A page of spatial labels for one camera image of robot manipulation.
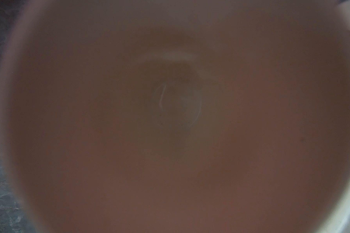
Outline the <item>white mug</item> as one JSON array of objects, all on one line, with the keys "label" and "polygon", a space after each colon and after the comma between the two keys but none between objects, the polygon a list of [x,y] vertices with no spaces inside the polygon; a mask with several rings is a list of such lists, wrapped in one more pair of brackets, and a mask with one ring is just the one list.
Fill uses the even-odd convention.
[{"label": "white mug", "polygon": [[41,233],[343,233],[337,1],[28,1],[0,155]]}]

